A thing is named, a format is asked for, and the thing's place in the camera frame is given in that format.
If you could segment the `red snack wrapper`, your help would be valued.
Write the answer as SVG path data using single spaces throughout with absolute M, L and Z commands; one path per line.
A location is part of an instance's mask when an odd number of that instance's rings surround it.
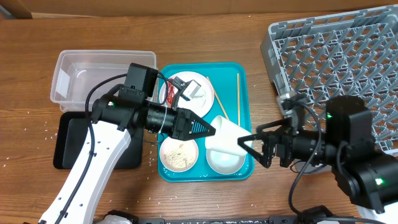
M 178 88 L 175 87 L 171 82 L 167 83 L 168 91 L 167 91 L 167 104 L 169 106 L 172 105 L 176 92 L 178 92 Z

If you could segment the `white paper cup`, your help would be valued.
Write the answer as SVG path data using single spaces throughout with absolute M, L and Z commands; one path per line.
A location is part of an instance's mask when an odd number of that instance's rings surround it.
M 211 125 L 216 129 L 214 136 L 205 138 L 207 150 L 245 156 L 248 152 L 238 145 L 238 138 L 249 136 L 251 133 L 221 115 L 216 116 Z

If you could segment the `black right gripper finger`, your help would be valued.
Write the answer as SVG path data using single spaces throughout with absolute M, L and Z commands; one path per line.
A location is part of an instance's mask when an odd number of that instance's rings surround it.
M 255 151 L 247 146 L 248 141 L 262 141 L 262 152 Z M 238 145 L 258 161 L 263 167 L 268 168 L 268 136 L 266 134 L 252 134 L 238 138 Z
M 284 134 L 285 132 L 289 132 L 292 128 L 292 120 L 291 119 L 280 119 L 277 121 L 273 121 L 266 124 L 261 124 L 256 128 L 256 132 L 258 134 L 266 133 L 266 130 L 269 128 L 277 127 L 275 131 L 271 131 L 271 134 Z

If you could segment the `white napkin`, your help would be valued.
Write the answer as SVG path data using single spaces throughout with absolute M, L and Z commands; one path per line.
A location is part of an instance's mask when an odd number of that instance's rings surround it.
M 206 101 L 206 89 L 201 87 L 193 96 L 194 100 Z

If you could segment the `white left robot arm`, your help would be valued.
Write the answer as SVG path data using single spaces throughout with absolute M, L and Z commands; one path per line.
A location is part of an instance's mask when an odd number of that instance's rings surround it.
M 85 143 L 40 223 L 92 223 L 109 177 L 139 129 L 164 133 L 181 141 L 215 134 L 214 127 L 193 111 L 147 100 L 156 80 L 168 82 L 151 67 L 131 63 L 123 84 L 112 87 L 93 104 L 85 102 Z

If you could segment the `pink bowl with rice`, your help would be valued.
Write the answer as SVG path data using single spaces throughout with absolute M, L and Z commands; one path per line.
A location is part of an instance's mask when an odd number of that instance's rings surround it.
M 173 172 L 185 172 L 191 169 L 198 159 L 198 154 L 195 140 L 180 141 L 166 138 L 159 149 L 161 163 Z

